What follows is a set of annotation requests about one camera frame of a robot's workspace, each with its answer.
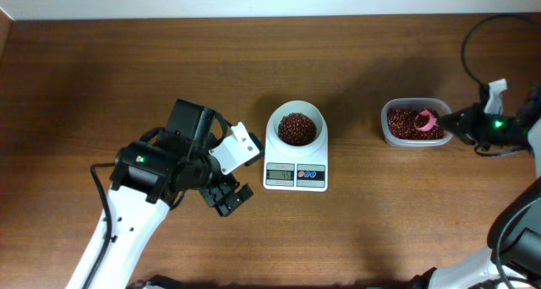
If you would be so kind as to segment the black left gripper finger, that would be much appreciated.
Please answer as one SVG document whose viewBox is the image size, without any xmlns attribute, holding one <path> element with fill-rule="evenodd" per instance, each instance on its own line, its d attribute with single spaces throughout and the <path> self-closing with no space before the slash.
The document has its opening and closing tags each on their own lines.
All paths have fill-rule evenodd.
<svg viewBox="0 0 541 289">
<path fill-rule="evenodd" d="M 244 202 L 254 195 L 253 190 L 248 184 L 244 184 L 237 192 L 227 195 L 216 205 L 216 211 L 220 217 L 228 217 L 233 211 L 238 209 Z"/>
<path fill-rule="evenodd" d="M 208 188 L 202 188 L 200 195 L 208 207 L 216 207 L 232 196 L 238 186 L 238 182 L 222 182 Z"/>
</svg>

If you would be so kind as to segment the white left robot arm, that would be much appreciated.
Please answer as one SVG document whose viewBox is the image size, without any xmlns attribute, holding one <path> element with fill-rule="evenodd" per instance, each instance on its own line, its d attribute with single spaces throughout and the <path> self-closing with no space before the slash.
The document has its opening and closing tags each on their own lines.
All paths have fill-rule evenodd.
<svg viewBox="0 0 541 289">
<path fill-rule="evenodd" d="M 146 244 L 189 190 L 221 217 L 252 197 L 232 174 L 264 154 L 242 123 L 231 124 L 208 107 L 179 99 L 164 127 L 123 147 L 110 163 L 110 188 L 97 165 L 90 174 L 103 211 L 69 282 L 70 288 L 124 288 Z"/>
</svg>

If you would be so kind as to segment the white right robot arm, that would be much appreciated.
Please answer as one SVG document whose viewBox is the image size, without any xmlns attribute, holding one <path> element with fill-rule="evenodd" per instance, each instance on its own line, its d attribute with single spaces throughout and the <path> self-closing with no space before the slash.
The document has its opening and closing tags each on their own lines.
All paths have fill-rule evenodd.
<svg viewBox="0 0 541 289">
<path fill-rule="evenodd" d="M 498 215 L 489 230 L 487 245 L 462 261 L 432 268 L 414 276 L 408 288 L 521 288 L 540 287 L 540 88 L 514 117 L 502 114 L 496 82 L 480 88 L 481 101 L 440 117 L 438 123 L 481 156 L 494 146 L 533 155 L 536 179 Z"/>
</svg>

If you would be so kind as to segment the pink measuring scoop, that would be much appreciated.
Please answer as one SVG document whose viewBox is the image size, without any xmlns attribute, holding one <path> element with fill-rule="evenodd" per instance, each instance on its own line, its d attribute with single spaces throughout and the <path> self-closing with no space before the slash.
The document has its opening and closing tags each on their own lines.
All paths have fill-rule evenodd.
<svg viewBox="0 0 541 289">
<path fill-rule="evenodd" d="M 437 117 L 430 110 L 424 109 L 415 117 L 413 125 L 420 132 L 428 132 L 438 126 Z"/>
</svg>

